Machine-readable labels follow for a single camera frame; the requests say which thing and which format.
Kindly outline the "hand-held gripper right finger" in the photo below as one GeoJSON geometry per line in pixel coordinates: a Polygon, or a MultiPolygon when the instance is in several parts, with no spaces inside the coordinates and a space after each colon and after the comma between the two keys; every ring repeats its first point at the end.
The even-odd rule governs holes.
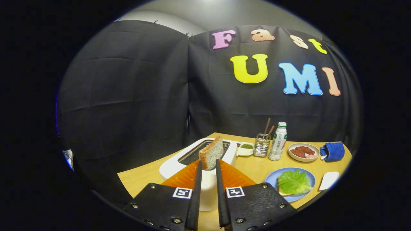
{"type": "Polygon", "coordinates": [[[216,161],[220,228],[261,231],[296,214],[297,210],[270,183],[229,187],[227,173],[234,169],[221,159],[216,161]]]}

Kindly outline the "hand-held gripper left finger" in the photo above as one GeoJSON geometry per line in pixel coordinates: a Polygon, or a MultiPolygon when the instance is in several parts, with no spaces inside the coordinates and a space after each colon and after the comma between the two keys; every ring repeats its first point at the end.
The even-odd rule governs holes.
{"type": "Polygon", "coordinates": [[[161,231],[197,231],[201,184],[202,161],[197,160],[162,184],[148,183],[124,212],[161,231]]]}

